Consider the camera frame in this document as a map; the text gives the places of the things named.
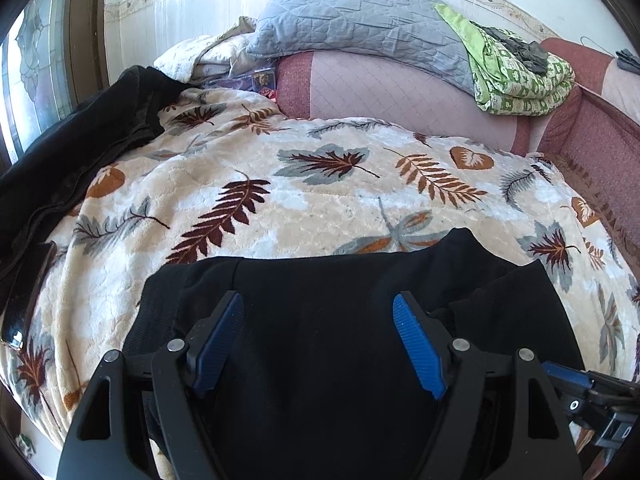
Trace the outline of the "dark cloth on sofa arm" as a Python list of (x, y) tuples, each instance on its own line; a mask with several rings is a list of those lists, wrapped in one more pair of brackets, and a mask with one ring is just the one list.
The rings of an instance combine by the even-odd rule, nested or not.
[(616, 52), (616, 62), (621, 70), (640, 75), (640, 58), (632, 54), (628, 49)]

